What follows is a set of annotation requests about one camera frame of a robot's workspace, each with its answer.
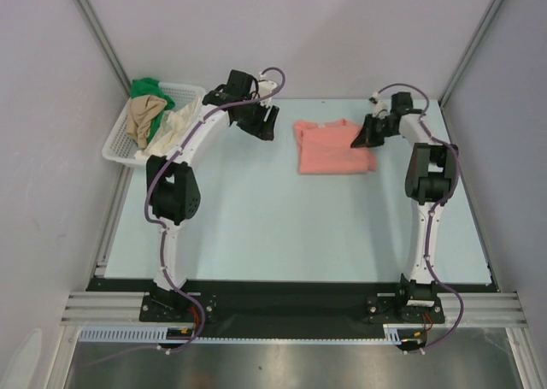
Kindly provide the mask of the pink t shirt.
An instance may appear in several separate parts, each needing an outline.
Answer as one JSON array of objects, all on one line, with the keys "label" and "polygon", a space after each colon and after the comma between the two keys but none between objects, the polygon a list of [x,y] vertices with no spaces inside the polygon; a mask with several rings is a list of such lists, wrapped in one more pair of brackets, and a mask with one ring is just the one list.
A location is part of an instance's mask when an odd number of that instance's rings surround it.
[{"label": "pink t shirt", "polygon": [[354,122],[340,119],[323,124],[297,121],[293,132],[297,143],[300,174],[366,174],[377,170],[377,159],[366,147],[350,145],[361,131]]}]

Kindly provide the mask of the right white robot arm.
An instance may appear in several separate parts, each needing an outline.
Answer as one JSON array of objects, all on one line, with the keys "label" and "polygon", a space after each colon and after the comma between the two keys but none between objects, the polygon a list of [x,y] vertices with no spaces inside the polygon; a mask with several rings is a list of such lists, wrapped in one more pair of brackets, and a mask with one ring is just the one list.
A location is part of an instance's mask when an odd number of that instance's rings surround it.
[{"label": "right white robot arm", "polygon": [[435,137],[426,124],[427,108],[415,107],[409,91],[400,91],[386,103],[375,92],[369,98],[373,111],[365,116],[353,149],[372,149],[400,136],[412,153],[404,181],[411,201],[413,225],[409,259],[392,294],[367,298],[368,322],[398,321],[427,324],[445,322],[440,292],[458,292],[435,272],[436,243],[444,208],[459,183],[458,149]]}]

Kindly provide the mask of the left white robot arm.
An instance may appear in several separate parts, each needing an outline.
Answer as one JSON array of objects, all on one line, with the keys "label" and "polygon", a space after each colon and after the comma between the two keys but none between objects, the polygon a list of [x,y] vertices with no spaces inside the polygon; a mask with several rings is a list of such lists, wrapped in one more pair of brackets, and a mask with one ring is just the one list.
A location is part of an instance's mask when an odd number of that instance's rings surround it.
[{"label": "left white robot arm", "polygon": [[271,99],[281,92],[285,81],[285,73],[277,67],[265,68],[256,77],[231,71],[226,83],[204,96],[196,120],[174,148],[165,156],[150,156],[146,162],[144,217],[160,230],[159,268],[149,297],[170,320],[183,318],[189,306],[199,305],[181,290],[187,276],[176,271],[179,233],[201,203],[194,168],[233,125],[252,137],[272,141],[279,108]]}]

